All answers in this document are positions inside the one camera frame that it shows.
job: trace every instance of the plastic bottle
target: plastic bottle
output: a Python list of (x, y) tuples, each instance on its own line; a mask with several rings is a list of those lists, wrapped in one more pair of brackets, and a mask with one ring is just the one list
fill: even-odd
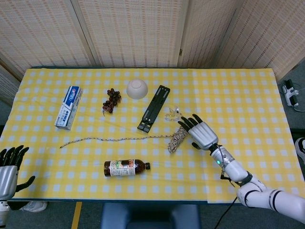
[(150, 164), (138, 159), (105, 161), (104, 163), (104, 174), (106, 177), (132, 176), (142, 173), (146, 169), (151, 169)]

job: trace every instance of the yellow checkered tablecloth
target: yellow checkered tablecloth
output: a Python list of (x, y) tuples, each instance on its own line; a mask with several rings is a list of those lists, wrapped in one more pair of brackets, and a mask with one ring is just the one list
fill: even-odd
[[(133, 78), (146, 81), (141, 100), (126, 94)], [(208, 200), (231, 202), (236, 190), (220, 180), (220, 167), (209, 152), (192, 148), (187, 139), (170, 155), (170, 139), (121, 142), (82, 137), (141, 137), (137, 126), (155, 91), (171, 89), (148, 135), (172, 134), (176, 122), (164, 119), (169, 107), (184, 116), (197, 113), (219, 136), (219, 143), (249, 172), (273, 188), (305, 197), (305, 183), (272, 69), (29, 69), (16, 94), (0, 139), (0, 148), (25, 145), (18, 183), (34, 183), (15, 198)], [(71, 131), (54, 126), (70, 85), (83, 88)], [(122, 94), (114, 113), (101, 112), (107, 89)], [(151, 170), (133, 177), (105, 177), (106, 160), (141, 159)]]

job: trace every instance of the toothpaste box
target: toothpaste box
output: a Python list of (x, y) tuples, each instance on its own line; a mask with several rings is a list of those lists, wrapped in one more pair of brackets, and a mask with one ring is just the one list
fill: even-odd
[(80, 87), (69, 87), (55, 121), (56, 127), (59, 129), (71, 130), (72, 122), (81, 99), (81, 94), (82, 89)]

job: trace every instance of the robotic arm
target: robotic arm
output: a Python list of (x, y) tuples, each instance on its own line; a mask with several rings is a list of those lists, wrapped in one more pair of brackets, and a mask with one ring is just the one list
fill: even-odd
[(10, 200), (16, 192), (27, 188), (33, 183), (35, 176), (21, 185), (17, 185), (18, 172), (24, 154), (29, 150), (23, 146), (6, 149), (0, 152), (0, 228), (5, 228), (10, 207), (7, 200)]
[(247, 207), (268, 208), (305, 224), (305, 199), (277, 189), (267, 188), (260, 180), (246, 171), (221, 145), (214, 131), (193, 114), (193, 118), (178, 123), (193, 137), (192, 145), (197, 149), (209, 150), (210, 156), (222, 168), (221, 179), (233, 181), (240, 188), (238, 200)]

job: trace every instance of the rope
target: rope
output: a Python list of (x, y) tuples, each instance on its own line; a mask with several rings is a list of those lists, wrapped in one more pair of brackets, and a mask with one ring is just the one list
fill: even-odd
[(123, 137), (123, 138), (118, 138), (118, 139), (100, 138), (100, 137), (84, 137), (84, 138), (80, 138), (80, 139), (77, 139), (74, 141), (67, 142), (67, 143), (63, 144), (60, 147), (60, 149), (64, 148), (67, 145), (70, 145), (70, 144), (73, 144), (76, 142), (81, 142), (84, 140), (89, 140), (89, 139), (96, 139), (99, 141), (106, 141), (106, 142), (119, 142), (119, 141), (125, 141), (125, 140), (142, 140), (142, 139), (146, 139), (146, 138), (172, 137), (171, 141), (168, 144), (168, 151), (170, 153), (173, 153), (177, 150), (178, 146), (185, 139), (186, 135), (187, 135), (186, 130), (184, 130), (183, 127), (181, 126), (179, 128), (179, 130), (172, 135), (154, 135), (154, 136), (145, 136), (145, 137)]

